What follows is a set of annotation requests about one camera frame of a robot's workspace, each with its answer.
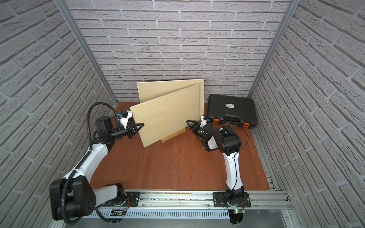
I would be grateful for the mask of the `small wooden easel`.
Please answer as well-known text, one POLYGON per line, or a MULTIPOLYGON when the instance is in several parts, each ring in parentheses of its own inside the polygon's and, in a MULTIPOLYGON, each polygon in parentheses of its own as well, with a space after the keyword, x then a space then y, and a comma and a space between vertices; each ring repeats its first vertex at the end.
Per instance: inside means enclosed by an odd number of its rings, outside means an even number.
POLYGON ((181 129, 181 130, 179 130, 179 131, 177 131, 177 132, 175 132, 175 133, 173 133, 173 134, 171 134, 171 135, 169 135, 169 136, 161 139, 161 142, 164 143, 164 142, 166 142, 166 141, 168 141, 168 140, 170 140, 170 139, 172 139, 172 138, 174 138, 174 137, 176 137, 178 135, 183 134, 184 132, 186 132, 186 129, 185 128, 183 128, 183 129, 181 129))

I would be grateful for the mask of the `light plywood board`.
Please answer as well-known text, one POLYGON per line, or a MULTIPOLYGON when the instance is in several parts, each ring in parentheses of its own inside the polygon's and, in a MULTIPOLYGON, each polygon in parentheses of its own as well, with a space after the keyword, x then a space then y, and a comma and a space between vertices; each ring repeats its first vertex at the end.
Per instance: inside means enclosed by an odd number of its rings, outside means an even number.
POLYGON ((147 147, 187 126, 186 120, 200 117, 198 84, 130 107, 134 120, 143 123, 139 131, 147 147))
POLYGON ((204 113, 204 79, 138 82, 136 85, 140 102, 143 103, 195 84, 199 85, 200 115, 202 116, 204 113))

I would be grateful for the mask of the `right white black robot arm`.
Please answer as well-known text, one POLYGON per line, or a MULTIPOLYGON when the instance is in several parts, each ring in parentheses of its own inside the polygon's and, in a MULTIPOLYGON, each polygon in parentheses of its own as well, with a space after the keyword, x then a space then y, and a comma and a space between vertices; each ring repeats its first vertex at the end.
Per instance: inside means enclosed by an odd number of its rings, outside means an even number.
POLYGON ((207 121, 187 120, 190 130, 201 140, 204 150, 219 150, 224 157, 226 168, 226 192, 223 200, 236 206, 244 199, 244 187, 240 177, 239 152, 242 146, 240 137, 230 126, 208 130, 207 121))

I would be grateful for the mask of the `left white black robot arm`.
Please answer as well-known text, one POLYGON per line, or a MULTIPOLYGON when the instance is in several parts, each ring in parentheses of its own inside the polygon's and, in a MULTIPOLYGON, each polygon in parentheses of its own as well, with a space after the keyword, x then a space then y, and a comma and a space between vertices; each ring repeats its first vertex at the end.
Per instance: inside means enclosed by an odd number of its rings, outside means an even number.
POLYGON ((126 203, 127 195, 121 183, 93 189, 90 181, 115 141, 125 136, 132 138, 144 127, 144 123, 135 123, 130 117, 130 112, 126 117, 119 116, 116 124, 112 123, 109 116, 96 120, 97 129, 92 136, 92 147, 64 178, 50 184, 51 213, 54 220, 74 224, 98 207, 112 204, 122 206, 126 203))

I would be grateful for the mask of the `black plastic tool case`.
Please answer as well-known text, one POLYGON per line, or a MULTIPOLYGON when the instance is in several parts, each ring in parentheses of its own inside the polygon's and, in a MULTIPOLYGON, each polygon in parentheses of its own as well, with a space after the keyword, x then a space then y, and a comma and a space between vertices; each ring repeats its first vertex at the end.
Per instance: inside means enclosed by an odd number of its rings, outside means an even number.
POLYGON ((244 97, 210 95, 207 118, 214 124, 232 124, 249 129, 257 126, 254 101, 244 97))

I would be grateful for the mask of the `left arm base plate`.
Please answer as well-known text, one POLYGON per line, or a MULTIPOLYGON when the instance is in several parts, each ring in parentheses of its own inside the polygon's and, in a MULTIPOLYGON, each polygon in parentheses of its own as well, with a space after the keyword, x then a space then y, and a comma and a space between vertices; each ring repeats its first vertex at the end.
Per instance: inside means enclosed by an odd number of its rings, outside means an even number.
POLYGON ((124 195, 117 196, 115 199, 105 202, 104 207, 137 207, 139 203, 140 192, 124 192, 124 195))

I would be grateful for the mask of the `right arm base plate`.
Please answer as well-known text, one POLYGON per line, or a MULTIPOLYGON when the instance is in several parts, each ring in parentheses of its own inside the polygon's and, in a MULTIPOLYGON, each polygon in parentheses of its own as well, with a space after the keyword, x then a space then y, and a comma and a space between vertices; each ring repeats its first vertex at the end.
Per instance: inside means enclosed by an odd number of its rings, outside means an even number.
POLYGON ((216 208, 250 208, 252 206, 249 194, 244 193, 228 193, 228 192, 213 192, 213 204, 216 208))

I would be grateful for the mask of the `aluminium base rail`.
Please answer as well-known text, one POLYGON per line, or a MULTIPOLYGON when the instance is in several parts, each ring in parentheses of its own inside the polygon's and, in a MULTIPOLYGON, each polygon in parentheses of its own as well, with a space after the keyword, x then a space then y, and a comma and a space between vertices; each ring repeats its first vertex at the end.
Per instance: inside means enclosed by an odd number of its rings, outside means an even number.
POLYGON ((112 186, 105 190, 96 190, 95 207, 102 212, 125 212, 127 216, 148 213, 186 213, 186 212, 226 212, 235 213, 247 210, 292 210, 293 206, 285 192, 249 191, 252 206, 250 208, 216 208, 213 204, 215 191, 158 191, 158 190, 126 190, 125 192, 140 192, 137 207, 104 207, 105 202, 115 199, 118 195, 112 186))

